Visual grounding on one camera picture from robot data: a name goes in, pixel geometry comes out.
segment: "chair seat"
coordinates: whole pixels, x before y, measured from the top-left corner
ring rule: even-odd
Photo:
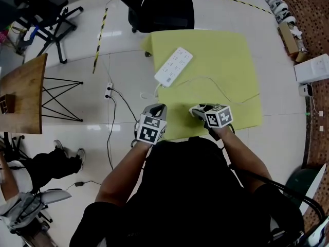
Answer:
[[[139,15],[140,32],[194,29],[192,0],[144,0]]]

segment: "forearm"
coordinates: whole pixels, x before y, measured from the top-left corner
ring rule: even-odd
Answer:
[[[256,156],[229,128],[218,133],[231,163],[238,169],[248,170],[272,179],[263,161]],[[264,183],[246,175],[238,175],[240,181],[249,191],[254,192]]]
[[[9,168],[4,156],[0,153],[0,164],[2,168],[3,181],[0,184],[1,191],[4,195],[5,200],[9,200],[15,197],[19,193],[19,188],[17,186],[14,175]]]
[[[103,181],[96,202],[105,201],[123,206],[132,193],[145,158],[149,144],[138,142]]]

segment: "black t-shirt sleeve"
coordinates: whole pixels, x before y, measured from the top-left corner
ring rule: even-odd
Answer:
[[[107,202],[96,202],[84,211],[82,220],[71,238],[69,247],[96,247],[109,234],[117,235],[121,208]]]
[[[254,192],[253,196],[281,229],[288,233],[305,231],[299,207],[283,195],[278,188],[264,184]]]

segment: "red object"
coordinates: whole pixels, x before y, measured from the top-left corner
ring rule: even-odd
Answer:
[[[4,43],[9,33],[9,29],[0,32],[0,43]]]

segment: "small extension socket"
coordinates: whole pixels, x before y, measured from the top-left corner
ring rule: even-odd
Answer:
[[[191,53],[179,47],[159,69],[154,78],[162,86],[169,87],[192,58]]]
[[[109,99],[109,97],[111,96],[112,87],[113,87],[113,83],[109,82],[106,86],[106,91],[105,91],[105,95],[104,95],[105,100]]]

